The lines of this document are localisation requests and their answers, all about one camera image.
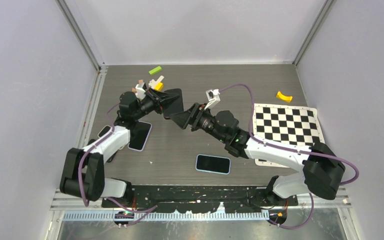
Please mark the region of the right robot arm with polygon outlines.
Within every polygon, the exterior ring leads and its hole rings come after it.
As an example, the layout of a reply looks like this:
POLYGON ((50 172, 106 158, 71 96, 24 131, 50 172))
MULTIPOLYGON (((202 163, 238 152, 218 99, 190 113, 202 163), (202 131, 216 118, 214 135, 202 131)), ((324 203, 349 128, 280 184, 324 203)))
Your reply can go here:
POLYGON ((325 143, 297 146, 254 136, 239 127, 239 121, 229 110, 212 115, 199 103, 172 114, 170 119, 181 129, 203 130, 223 143, 234 157, 267 160, 296 170, 288 176, 272 177, 265 192, 271 205, 306 193, 325 200, 337 196, 346 167, 325 143))

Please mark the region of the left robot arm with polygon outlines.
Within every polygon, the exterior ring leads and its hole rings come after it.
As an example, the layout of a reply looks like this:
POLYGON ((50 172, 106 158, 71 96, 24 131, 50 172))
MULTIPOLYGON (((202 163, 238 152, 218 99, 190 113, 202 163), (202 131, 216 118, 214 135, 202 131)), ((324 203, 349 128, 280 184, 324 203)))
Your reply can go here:
POLYGON ((133 202, 131 183, 126 180, 105 177, 104 164, 118 150, 139 136, 145 123, 140 119, 151 112, 170 114, 183 111, 182 90, 169 89, 164 92, 147 89, 144 98, 137 98, 132 91, 119 97, 117 117, 109 130, 83 148, 71 148, 59 184, 59 190, 67 195, 79 197, 87 206, 90 201, 113 197, 121 207, 133 202))

